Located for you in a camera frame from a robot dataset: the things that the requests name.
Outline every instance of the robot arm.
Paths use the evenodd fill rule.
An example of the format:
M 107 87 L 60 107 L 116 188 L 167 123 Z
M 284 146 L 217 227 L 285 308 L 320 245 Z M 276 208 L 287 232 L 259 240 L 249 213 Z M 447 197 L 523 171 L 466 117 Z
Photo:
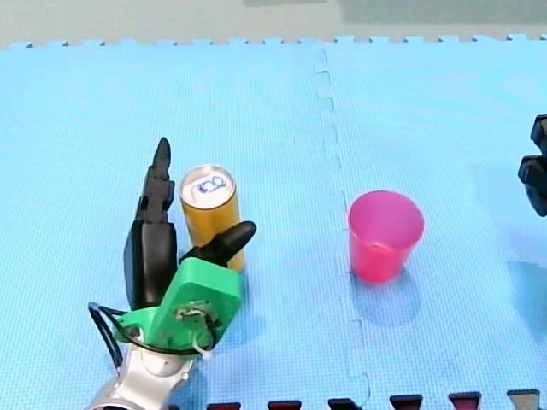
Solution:
M 532 127 L 532 141 L 541 155 L 522 158 L 519 179 L 526 186 L 526 195 L 539 216 L 547 216 L 547 115 L 538 115 Z
M 241 222 L 194 247 L 177 263 L 170 148 L 160 141 L 124 250 L 131 312 L 90 303 L 89 311 L 106 342 L 117 374 L 87 410 L 171 410 L 171 394 L 207 357 L 232 322 L 242 301 L 239 273 L 227 262 L 254 236 L 253 222 Z M 106 317 L 114 328 L 109 329 Z M 130 343 L 123 360 L 118 343 Z

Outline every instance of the can lid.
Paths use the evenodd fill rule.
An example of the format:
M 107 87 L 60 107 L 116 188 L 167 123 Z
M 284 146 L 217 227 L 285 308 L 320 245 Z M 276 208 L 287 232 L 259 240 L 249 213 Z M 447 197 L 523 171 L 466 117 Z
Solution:
M 179 186 L 180 199 L 191 207 L 212 209 L 225 204 L 236 190 L 230 173 L 216 165 L 192 169 Z

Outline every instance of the aluminum can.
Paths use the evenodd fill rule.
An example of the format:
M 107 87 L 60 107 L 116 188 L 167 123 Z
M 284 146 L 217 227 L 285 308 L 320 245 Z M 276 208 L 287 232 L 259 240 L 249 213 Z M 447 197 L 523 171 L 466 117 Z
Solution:
M 222 167 L 201 165 L 192 169 L 179 184 L 179 198 L 194 246 L 204 246 L 216 234 L 241 221 L 236 182 Z M 243 249 L 228 267 L 237 272 L 244 270 Z

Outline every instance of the foam mat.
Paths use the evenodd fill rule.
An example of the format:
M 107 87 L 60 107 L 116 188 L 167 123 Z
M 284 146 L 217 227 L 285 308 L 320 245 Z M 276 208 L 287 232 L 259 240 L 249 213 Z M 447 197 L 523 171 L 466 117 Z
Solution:
M 470 392 L 486 410 L 536 410 L 547 230 L 516 172 L 547 109 L 547 42 L 510 39 L 0 52 L 0 408 L 84 408 L 113 376 L 86 304 L 127 308 L 123 245 L 164 136 L 173 179 L 226 167 L 258 226 L 243 309 L 174 397 L 182 410 L 380 410 L 408 395 L 450 409 Z M 375 189 L 426 217 L 382 287 L 356 283 L 347 261 L 347 207 Z M 177 202 L 169 216 L 187 249 Z

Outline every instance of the green gripper part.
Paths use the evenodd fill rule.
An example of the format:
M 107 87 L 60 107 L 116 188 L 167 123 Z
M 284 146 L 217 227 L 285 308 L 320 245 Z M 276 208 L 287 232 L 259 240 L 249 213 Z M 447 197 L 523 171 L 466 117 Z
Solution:
M 241 306 L 241 275 L 231 269 L 197 258 L 182 261 L 158 307 L 127 313 L 118 319 L 124 328 L 138 327 L 144 342 L 163 349 L 191 349 L 194 337 L 200 346 L 210 344 L 201 316 L 184 316 L 193 308 L 209 312 L 215 322 L 217 341 Z M 126 342 L 118 332 L 116 339 Z

